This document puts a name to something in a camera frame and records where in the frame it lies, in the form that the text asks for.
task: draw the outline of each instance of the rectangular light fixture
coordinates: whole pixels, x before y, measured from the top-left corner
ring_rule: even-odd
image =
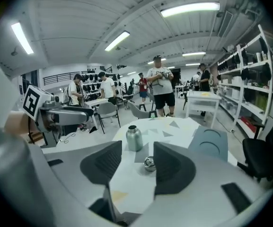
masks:
[[[193,52],[193,53],[183,54],[183,56],[205,55],[205,54],[206,54],[206,52]]]
[[[29,54],[33,54],[33,50],[31,49],[25,35],[24,32],[22,30],[22,26],[20,23],[16,23],[11,25],[11,28],[15,34],[15,36],[18,38],[18,41],[21,43],[22,47],[24,48],[24,50],[26,51],[26,53]]]
[[[199,66],[200,63],[191,63],[191,64],[186,64],[186,66]]]
[[[111,42],[111,44],[109,44],[107,46],[107,48],[105,48],[105,51],[110,51],[112,50],[114,47],[116,47],[121,41],[123,41],[125,38],[127,38],[130,35],[129,32],[127,31],[123,31],[115,40],[113,40]]]
[[[165,61],[165,60],[166,60],[165,58],[161,59],[161,61]],[[154,61],[148,62],[149,65],[151,65],[151,64],[153,64],[153,63],[154,63]]]
[[[220,9],[220,4],[218,2],[198,2],[186,4],[170,9],[161,10],[163,17],[169,17],[171,15],[187,13],[193,11],[218,11]]]

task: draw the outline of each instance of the white shelving unit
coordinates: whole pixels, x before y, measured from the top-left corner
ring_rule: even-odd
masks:
[[[248,68],[249,70],[261,70],[262,66],[265,65],[266,63],[268,63],[269,66],[270,66],[271,80],[269,81],[269,88],[247,86],[247,85],[244,85],[243,82],[241,82],[240,85],[230,84],[230,83],[220,83],[219,84],[219,87],[225,87],[226,86],[226,87],[238,87],[238,88],[240,88],[239,100],[233,99],[230,96],[224,96],[226,99],[229,99],[229,100],[231,100],[231,101],[238,104],[236,113],[233,113],[232,111],[228,110],[225,105],[223,105],[223,104],[220,104],[220,105],[234,118],[231,131],[234,131],[234,128],[235,128],[236,124],[238,123],[239,126],[245,131],[245,133],[250,138],[253,138],[255,133],[252,132],[252,130],[241,119],[238,118],[241,108],[243,107],[243,108],[247,109],[252,114],[254,114],[258,119],[260,119],[262,124],[265,124],[265,122],[267,120],[267,117],[268,117],[268,114],[269,114],[269,111],[270,111],[272,93],[273,93],[273,64],[272,64],[272,60],[271,60],[270,47],[268,46],[268,42],[267,42],[267,40],[265,38],[265,35],[264,35],[264,32],[263,32],[261,26],[258,25],[258,28],[259,28],[259,31],[260,31],[258,36],[256,36],[253,40],[251,40],[249,43],[247,43],[246,46],[244,46],[242,48],[240,47],[240,45],[237,45],[237,51],[234,54],[230,55],[228,58],[226,58],[222,62],[218,63],[218,65],[221,65],[225,61],[231,59],[236,54],[238,54],[239,58],[240,58],[240,67],[239,68],[236,68],[236,69],[233,69],[233,70],[228,70],[228,71],[225,71],[225,72],[221,72],[221,73],[219,73],[220,75],[238,75],[238,74],[241,74],[241,71],[243,69],[246,69],[246,68]],[[268,59],[265,60],[265,61],[260,61],[260,62],[257,62],[257,63],[248,63],[248,65],[244,65],[243,57],[241,55],[241,52],[243,50],[245,50],[245,49],[250,50],[250,48],[251,48],[251,46],[253,44],[259,43],[259,38],[260,37],[263,38],[263,40],[265,41],[265,43],[266,43],[266,45],[268,47],[268,53],[267,53]],[[267,101],[267,104],[266,104],[265,111],[263,111],[262,109],[258,108],[257,106],[255,106],[255,105],[253,105],[253,104],[251,104],[249,102],[246,102],[246,103],[243,102],[243,95],[244,95],[244,89],[245,88],[251,89],[251,90],[256,90],[256,91],[259,91],[259,92],[263,92],[263,93],[266,93],[268,95],[268,101]]]

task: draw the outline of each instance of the black shirt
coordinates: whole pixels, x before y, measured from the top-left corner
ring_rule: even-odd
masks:
[[[202,73],[201,80],[204,79],[210,79],[210,73],[207,69],[204,70]],[[201,82],[201,89],[202,91],[209,92],[210,91],[209,81]]]

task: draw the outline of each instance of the man in red shirt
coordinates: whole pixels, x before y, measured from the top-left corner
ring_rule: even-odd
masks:
[[[147,97],[147,79],[144,78],[144,75],[142,73],[138,74],[140,76],[140,81],[138,85],[140,86],[140,97],[142,102],[144,103],[146,101]]]

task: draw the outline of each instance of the black and white marker cube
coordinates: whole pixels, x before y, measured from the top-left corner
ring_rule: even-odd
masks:
[[[30,118],[36,121],[38,108],[43,106],[45,101],[51,101],[52,95],[38,87],[29,85],[25,94],[23,110]]]

